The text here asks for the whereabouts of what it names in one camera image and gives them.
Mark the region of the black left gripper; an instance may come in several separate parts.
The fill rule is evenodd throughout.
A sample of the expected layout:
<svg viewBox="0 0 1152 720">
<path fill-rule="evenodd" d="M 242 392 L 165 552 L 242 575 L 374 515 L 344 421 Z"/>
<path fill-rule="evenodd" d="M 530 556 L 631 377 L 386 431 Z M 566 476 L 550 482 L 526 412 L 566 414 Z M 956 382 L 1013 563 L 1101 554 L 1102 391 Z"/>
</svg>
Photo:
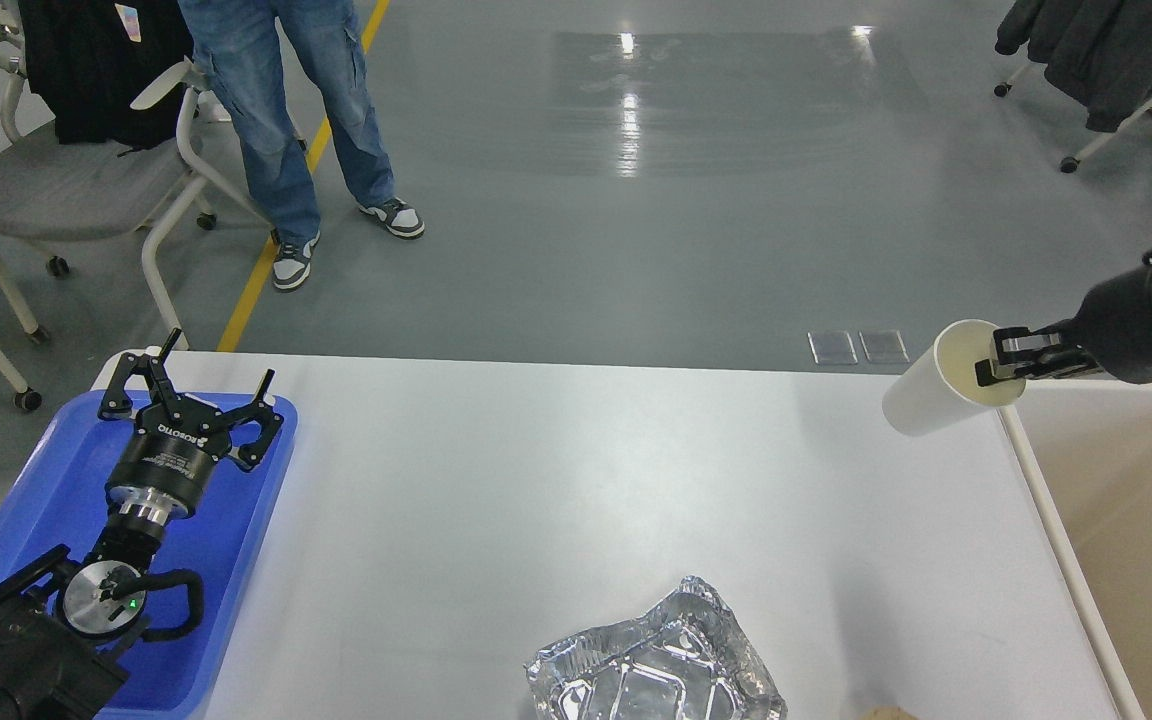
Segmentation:
<svg viewBox="0 0 1152 720">
<path fill-rule="evenodd" d="M 283 427 L 283 415 L 268 400 L 276 374 L 266 369 L 247 404 L 223 411 L 206 397 L 180 396 L 166 373 L 166 361 L 183 336 L 172 328 L 159 351 L 120 356 L 104 392 L 99 419 L 114 420 L 132 414 L 129 378 L 145 379 L 150 404 L 134 418 L 132 437 L 105 484 L 109 511 L 129 514 L 132 506 L 154 507 L 169 520 L 192 518 L 217 470 L 227 456 L 242 471 L 262 464 Z M 237 445 L 230 433 L 247 424 L 259 427 L 253 441 Z"/>
</svg>

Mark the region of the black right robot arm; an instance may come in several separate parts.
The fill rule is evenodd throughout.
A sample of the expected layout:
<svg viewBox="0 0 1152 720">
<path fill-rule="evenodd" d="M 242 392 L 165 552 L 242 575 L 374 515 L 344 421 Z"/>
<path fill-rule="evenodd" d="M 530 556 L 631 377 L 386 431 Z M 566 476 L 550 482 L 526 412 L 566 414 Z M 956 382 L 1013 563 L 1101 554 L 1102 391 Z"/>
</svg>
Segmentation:
<svg viewBox="0 0 1152 720">
<path fill-rule="evenodd" d="M 1024 325 L 993 331 L 988 354 L 973 365 L 979 387 L 1098 372 L 1152 382 L 1152 249 L 1139 266 L 1085 293 L 1071 318 L 1036 331 Z"/>
</svg>

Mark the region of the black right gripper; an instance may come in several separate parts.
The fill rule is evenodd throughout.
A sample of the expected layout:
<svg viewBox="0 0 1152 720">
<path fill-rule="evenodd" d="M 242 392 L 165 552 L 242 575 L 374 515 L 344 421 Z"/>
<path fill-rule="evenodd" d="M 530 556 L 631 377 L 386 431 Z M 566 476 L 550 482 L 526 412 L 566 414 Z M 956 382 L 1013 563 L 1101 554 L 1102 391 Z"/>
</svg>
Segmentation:
<svg viewBox="0 0 1152 720">
<path fill-rule="evenodd" d="M 982 388 L 1101 372 L 1119 381 L 1152 382 L 1152 262 L 1093 287 L 1064 325 L 996 329 L 990 359 L 973 364 Z"/>
</svg>

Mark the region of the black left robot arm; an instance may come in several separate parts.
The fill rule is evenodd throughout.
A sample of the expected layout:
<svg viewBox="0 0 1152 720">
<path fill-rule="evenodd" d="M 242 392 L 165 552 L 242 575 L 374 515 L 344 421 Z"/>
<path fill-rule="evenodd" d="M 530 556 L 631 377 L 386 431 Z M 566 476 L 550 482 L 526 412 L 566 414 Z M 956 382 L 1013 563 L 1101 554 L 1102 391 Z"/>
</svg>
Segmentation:
<svg viewBox="0 0 1152 720">
<path fill-rule="evenodd" d="M 214 682 L 297 416 L 175 389 L 172 332 L 51 420 L 0 509 L 0 719 L 183 719 Z"/>
</svg>

